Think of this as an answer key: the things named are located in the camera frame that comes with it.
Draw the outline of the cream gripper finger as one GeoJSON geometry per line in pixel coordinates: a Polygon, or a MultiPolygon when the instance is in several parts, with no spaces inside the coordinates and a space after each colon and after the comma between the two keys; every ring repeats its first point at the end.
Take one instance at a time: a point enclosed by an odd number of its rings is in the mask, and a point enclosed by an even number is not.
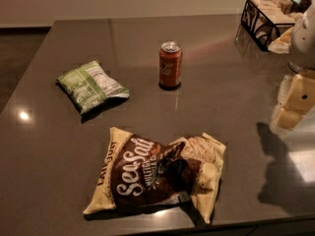
{"type": "Polygon", "coordinates": [[[302,120],[303,115],[288,109],[281,108],[275,117],[275,124],[283,129],[292,130],[302,120]]]}

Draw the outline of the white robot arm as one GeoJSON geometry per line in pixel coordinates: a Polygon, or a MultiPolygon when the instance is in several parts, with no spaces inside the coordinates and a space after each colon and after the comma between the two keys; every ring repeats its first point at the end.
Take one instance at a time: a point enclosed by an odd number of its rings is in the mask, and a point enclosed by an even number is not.
{"type": "Polygon", "coordinates": [[[315,106],[315,0],[295,24],[288,66],[295,75],[281,83],[272,124],[293,130],[315,106]]]}

